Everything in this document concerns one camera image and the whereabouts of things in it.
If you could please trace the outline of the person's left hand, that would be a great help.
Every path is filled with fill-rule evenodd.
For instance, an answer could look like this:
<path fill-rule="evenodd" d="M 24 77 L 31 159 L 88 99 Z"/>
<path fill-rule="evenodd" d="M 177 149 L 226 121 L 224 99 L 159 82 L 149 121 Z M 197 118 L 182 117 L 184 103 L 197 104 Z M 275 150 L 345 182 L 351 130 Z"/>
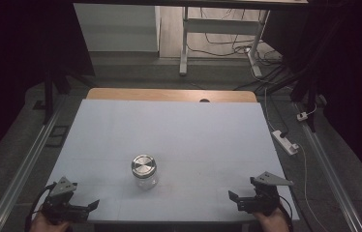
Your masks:
<path fill-rule="evenodd" d="M 53 224 L 42 213 L 37 213 L 32 220 L 29 232 L 66 232 L 70 225 L 69 221 Z"/>

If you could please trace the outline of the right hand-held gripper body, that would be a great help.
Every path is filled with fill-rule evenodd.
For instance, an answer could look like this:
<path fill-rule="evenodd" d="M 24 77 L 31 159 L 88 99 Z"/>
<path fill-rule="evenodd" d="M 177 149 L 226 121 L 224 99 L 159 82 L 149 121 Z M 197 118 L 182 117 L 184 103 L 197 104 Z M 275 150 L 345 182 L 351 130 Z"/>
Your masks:
<path fill-rule="evenodd" d="M 294 185 L 292 181 L 267 171 L 257 177 L 251 177 L 250 183 L 254 186 L 256 195 L 252 197 L 236 196 L 237 209 L 248 214 L 263 213 L 267 216 L 271 215 L 280 205 L 277 186 Z"/>

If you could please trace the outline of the white desk frame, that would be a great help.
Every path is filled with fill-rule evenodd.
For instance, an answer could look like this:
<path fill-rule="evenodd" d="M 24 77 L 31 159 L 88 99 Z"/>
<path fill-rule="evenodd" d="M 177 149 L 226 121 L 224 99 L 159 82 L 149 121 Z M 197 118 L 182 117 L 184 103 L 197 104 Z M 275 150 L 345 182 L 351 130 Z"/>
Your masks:
<path fill-rule="evenodd" d="M 179 74 L 181 76 L 187 74 L 187 39 L 189 33 L 209 33 L 209 34 L 235 34 L 254 36 L 254 42 L 250 48 L 246 48 L 245 52 L 250 62 L 251 71 L 254 77 L 262 77 L 261 70 L 256 60 L 257 46 L 261 39 L 263 29 L 269 12 L 267 10 L 259 11 L 258 21 L 244 20 L 221 20 L 221 19 L 203 19 L 189 18 L 189 8 L 183 8 L 183 37 L 180 54 Z"/>

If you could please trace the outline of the person's right hand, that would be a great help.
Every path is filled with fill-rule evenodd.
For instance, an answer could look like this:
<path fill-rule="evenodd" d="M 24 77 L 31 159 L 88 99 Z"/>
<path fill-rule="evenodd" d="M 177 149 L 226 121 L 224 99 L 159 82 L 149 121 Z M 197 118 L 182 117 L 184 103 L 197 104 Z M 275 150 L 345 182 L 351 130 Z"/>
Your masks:
<path fill-rule="evenodd" d="M 259 221 L 263 232 L 289 232 L 289 227 L 284 213 L 277 208 L 270 216 L 263 213 L 253 213 Z"/>

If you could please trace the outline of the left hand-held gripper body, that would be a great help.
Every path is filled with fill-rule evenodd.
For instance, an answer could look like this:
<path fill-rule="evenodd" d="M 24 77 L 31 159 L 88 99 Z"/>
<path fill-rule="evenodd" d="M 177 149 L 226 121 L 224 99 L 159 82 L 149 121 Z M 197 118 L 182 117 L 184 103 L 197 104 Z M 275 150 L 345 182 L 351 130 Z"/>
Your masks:
<path fill-rule="evenodd" d="M 70 203 L 77 183 L 62 177 L 45 198 L 43 215 L 52 223 L 61 221 L 84 222 L 88 219 L 89 208 Z"/>

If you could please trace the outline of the black curtain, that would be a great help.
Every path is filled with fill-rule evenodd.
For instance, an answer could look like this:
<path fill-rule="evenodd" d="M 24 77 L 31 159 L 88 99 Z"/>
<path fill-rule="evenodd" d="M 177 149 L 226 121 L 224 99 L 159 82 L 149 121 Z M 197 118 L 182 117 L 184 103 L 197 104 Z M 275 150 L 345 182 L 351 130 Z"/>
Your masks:
<path fill-rule="evenodd" d="M 26 91 L 51 77 L 92 75 L 75 0 L 0 0 L 0 140 L 25 103 Z"/>
<path fill-rule="evenodd" d="M 302 72 L 291 98 L 326 99 L 324 115 L 362 161 L 362 0 L 310 0 L 316 10 L 272 11 L 262 39 Z"/>

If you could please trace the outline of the clear glass jar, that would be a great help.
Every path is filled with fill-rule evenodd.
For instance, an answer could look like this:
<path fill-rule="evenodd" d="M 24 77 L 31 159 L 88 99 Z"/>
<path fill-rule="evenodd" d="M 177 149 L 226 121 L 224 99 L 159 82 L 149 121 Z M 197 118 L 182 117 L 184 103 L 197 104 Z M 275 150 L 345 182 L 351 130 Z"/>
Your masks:
<path fill-rule="evenodd" d="M 157 174 L 142 178 L 136 177 L 136 185 L 143 190 L 152 189 L 158 182 L 159 178 Z"/>

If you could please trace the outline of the black metal stand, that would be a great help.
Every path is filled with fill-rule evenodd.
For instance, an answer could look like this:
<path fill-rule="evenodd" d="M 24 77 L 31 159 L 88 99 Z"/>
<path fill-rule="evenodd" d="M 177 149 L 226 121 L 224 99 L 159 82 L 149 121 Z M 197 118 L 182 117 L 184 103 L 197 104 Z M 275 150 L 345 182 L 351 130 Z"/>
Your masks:
<path fill-rule="evenodd" d="M 45 100 L 37 101 L 34 109 L 43 109 L 45 118 L 43 124 L 46 125 L 53 115 L 53 88 L 63 95 L 67 95 L 71 91 L 71 86 L 67 80 L 67 73 L 62 70 L 48 71 L 45 73 Z"/>
<path fill-rule="evenodd" d="M 316 131 L 315 116 L 316 96 L 317 96 L 317 76 L 315 74 L 303 74 L 290 94 L 293 102 L 301 102 L 304 97 L 308 97 L 306 123 L 311 132 Z"/>

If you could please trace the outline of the long white power strip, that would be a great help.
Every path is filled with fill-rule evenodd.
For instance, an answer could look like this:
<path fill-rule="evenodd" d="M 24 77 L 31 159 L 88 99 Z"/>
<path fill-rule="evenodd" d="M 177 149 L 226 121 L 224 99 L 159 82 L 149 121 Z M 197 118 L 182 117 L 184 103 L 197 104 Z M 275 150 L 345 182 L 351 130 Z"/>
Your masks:
<path fill-rule="evenodd" d="M 287 152 L 289 156 L 295 155 L 298 153 L 299 146 L 295 143 L 291 143 L 287 139 L 287 135 L 280 130 L 275 130 L 271 132 L 272 136 L 276 141 L 281 145 L 281 147 Z"/>

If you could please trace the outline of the aluminium floor rail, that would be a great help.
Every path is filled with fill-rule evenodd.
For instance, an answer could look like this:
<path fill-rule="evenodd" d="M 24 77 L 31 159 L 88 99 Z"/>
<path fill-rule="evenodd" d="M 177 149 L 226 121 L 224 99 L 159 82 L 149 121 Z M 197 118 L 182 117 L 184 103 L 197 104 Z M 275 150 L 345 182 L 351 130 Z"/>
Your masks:
<path fill-rule="evenodd" d="M 41 154 L 57 119 L 59 118 L 66 98 L 66 95 L 61 95 L 56 98 L 53 114 L 49 117 L 47 123 L 42 126 L 37 138 L 29 149 L 27 155 L 24 157 L 24 160 L 0 200 L 0 232 L 4 227 L 18 197 L 20 196 L 20 193 L 32 172 L 35 163 L 37 162 L 37 159 Z"/>
<path fill-rule="evenodd" d="M 339 208 L 346 220 L 347 226 L 350 232 L 362 232 L 362 219 L 359 216 L 355 206 L 349 197 L 347 190 L 339 178 L 335 167 L 327 156 L 323 145 L 320 142 L 318 135 L 312 132 L 306 122 L 298 122 L 298 125 L 302 128 L 309 146 L 312 149 L 313 154 L 319 164 L 321 172 L 325 177 L 328 186 L 331 188 L 332 194 L 339 204 Z"/>

